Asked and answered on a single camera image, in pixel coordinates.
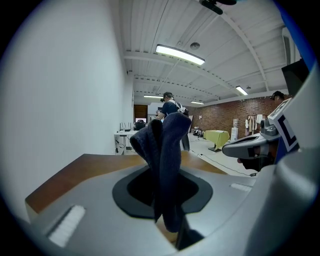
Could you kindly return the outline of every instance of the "fluorescent light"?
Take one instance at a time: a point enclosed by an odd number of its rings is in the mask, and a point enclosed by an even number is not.
[[[161,54],[168,54],[168,55],[172,55],[172,56],[176,56],[178,58],[190,61],[190,62],[194,62],[198,65],[202,65],[203,63],[205,63],[205,60],[203,58],[200,58],[198,56],[195,56],[191,53],[188,53],[184,50],[179,50],[173,47],[168,47],[168,46],[164,46],[162,44],[158,44],[156,46],[155,51],[157,53],[161,53]]]
[[[248,93],[246,93],[246,91],[244,89],[241,88],[241,86],[237,86],[236,89],[242,93],[243,95],[248,95]]]
[[[196,102],[196,101],[191,101],[191,103],[194,103],[194,104],[204,104],[202,102]]]
[[[153,96],[153,95],[144,95],[143,97],[145,98],[157,98],[157,99],[162,99],[162,96]]]

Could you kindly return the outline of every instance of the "floor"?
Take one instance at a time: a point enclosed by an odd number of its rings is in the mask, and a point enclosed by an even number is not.
[[[209,150],[208,148],[212,148],[214,146],[213,142],[203,138],[198,138],[191,133],[188,134],[188,137],[190,143],[190,152],[192,154],[195,154],[197,157],[219,168],[225,173],[243,177],[250,177],[250,174],[257,173],[253,169],[245,169],[241,163],[237,162],[236,158],[226,156],[222,153],[222,151],[213,152]],[[135,155],[136,153],[134,152],[134,150],[125,150],[124,154]]]

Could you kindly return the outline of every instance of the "white ceiling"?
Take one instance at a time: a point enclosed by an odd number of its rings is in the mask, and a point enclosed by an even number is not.
[[[223,15],[195,0],[120,0],[121,37],[135,101],[172,92],[181,103],[286,89],[284,23],[271,0],[217,4]],[[200,48],[192,50],[190,44]],[[201,66],[156,54],[157,44],[205,59]],[[147,101],[159,102],[159,99]]]

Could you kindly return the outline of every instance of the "dark shirt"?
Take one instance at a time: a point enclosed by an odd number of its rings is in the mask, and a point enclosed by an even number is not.
[[[178,107],[176,106],[176,104],[171,101],[167,101],[163,104],[161,113],[164,114],[165,118],[167,117],[167,115],[175,112],[178,112]]]

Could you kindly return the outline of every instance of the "brick wall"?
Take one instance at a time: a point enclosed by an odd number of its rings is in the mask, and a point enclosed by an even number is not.
[[[189,115],[193,115],[192,128],[201,130],[223,130],[231,135],[233,119],[238,118],[238,139],[245,136],[245,120],[248,115],[269,115],[277,106],[274,100],[267,98],[251,98],[245,101],[231,101],[204,107],[188,107]]]

